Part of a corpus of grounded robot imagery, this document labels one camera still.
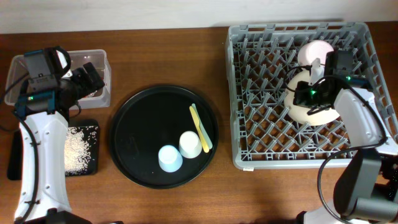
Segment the pink bowl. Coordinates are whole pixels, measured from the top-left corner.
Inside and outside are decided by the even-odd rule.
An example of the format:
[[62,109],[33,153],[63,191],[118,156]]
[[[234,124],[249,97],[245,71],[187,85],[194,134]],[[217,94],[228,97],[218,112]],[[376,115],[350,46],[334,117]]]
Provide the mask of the pink bowl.
[[326,62],[326,55],[328,52],[334,51],[333,47],[323,40],[314,40],[305,44],[298,52],[298,64],[310,65],[315,59],[319,58],[320,63]]

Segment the beige plate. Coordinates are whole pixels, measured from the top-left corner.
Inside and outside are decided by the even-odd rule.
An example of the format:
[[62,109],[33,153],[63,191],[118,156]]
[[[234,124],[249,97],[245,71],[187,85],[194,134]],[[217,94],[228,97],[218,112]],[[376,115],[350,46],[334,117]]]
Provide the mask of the beige plate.
[[[296,76],[291,79],[288,83],[288,87],[291,89],[295,89],[297,83],[299,81],[310,80],[310,72],[308,70],[304,70],[296,74]],[[319,113],[315,113],[313,115],[308,115],[307,112],[310,110],[309,108],[304,108],[301,106],[296,106],[293,104],[294,92],[290,90],[286,90],[286,97],[284,98],[284,106],[289,109],[288,115],[294,121],[305,124],[308,123],[311,126],[319,126],[323,124],[327,124],[337,119],[340,115],[334,109],[329,109],[325,111],[321,111]]]

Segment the pile of rice grains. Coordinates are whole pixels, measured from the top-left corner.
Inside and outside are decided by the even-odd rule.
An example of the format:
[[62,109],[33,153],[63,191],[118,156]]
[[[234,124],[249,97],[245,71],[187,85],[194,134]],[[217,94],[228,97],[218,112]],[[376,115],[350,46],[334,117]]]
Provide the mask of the pile of rice grains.
[[69,127],[65,141],[65,175],[90,175],[96,170],[98,126]]

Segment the light blue cup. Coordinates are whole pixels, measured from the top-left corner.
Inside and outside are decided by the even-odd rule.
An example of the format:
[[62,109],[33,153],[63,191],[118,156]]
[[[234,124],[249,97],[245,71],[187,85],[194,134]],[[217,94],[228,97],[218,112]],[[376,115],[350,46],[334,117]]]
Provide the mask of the light blue cup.
[[175,172],[181,168],[183,158],[180,152],[172,145],[165,145],[158,153],[160,168],[165,172]]

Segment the white cup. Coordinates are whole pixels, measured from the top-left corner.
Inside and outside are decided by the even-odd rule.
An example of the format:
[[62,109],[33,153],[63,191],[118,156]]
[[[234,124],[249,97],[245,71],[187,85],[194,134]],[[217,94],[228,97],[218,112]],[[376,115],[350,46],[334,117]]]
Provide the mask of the white cup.
[[199,156],[202,151],[201,141],[193,131],[185,131],[179,139],[178,149],[181,155],[187,159]]

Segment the yellow plastic utensil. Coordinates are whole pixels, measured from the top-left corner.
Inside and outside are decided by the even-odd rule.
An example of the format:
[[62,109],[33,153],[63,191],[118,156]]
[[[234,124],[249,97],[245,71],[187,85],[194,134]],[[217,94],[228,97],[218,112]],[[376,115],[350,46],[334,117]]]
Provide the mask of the yellow plastic utensil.
[[195,127],[197,129],[197,133],[198,133],[198,136],[200,138],[202,149],[203,149],[203,151],[205,153],[208,153],[210,151],[210,148],[209,148],[209,146],[208,146],[208,144],[207,144],[207,142],[205,140],[205,137],[204,137],[204,135],[203,135],[203,133],[201,131],[200,120],[199,120],[198,114],[197,114],[197,112],[195,111],[195,109],[194,109],[194,107],[192,105],[189,107],[189,110],[190,110],[194,125],[195,125]]

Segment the pale green plastic utensil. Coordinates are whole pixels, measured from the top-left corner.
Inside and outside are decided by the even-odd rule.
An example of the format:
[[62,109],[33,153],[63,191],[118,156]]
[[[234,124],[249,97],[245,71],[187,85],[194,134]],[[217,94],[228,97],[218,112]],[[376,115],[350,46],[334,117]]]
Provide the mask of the pale green plastic utensil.
[[201,129],[201,131],[202,131],[202,133],[203,133],[203,136],[204,136],[204,138],[205,138],[205,141],[206,141],[206,143],[207,143],[209,149],[213,149],[213,143],[212,143],[212,141],[211,141],[211,139],[210,139],[210,137],[209,137],[209,135],[208,135],[208,133],[207,133],[207,131],[206,131],[206,129],[205,129],[205,127],[204,127],[202,121],[201,121],[201,118],[200,118],[200,116],[199,116],[199,113],[198,113],[196,104],[192,103],[192,107],[193,107],[193,109],[195,110],[195,112],[196,112],[196,114],[197,114],[197,116],[198,116],[198,120],[199,120],[199,123],[200,123],[200,129]]

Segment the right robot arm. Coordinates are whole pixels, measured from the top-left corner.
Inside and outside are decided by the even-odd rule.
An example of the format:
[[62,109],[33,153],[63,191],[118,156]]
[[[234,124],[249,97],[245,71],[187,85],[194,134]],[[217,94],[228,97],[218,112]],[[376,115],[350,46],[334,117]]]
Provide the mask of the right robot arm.
[[[309,72],[292,92],[292,103],[308,108],[309,116],[334,109],[343,120],[350,148],[334,152],[321,164],[317,190],[322,207],[296,217],[297,223],[397,223],[397,143],[379,114],[373,85],[356,77],[353,54],[335,50],[325,63],[315,59],[301,65]],[[322,173],[326,165],[342,154],[354,157],[337,180],[333,202],[322,194]]]

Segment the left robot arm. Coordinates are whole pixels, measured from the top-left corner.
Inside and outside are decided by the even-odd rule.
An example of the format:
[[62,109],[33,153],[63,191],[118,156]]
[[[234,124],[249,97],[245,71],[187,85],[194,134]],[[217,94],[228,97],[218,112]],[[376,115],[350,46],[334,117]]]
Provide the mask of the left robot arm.
[[69,110],[104,87],[90,62],[71,69],[60,46],[24,54],[24,80],[13,115],[22,136],[22,186],[14,223],[88,223],[72,213],[65,182]]

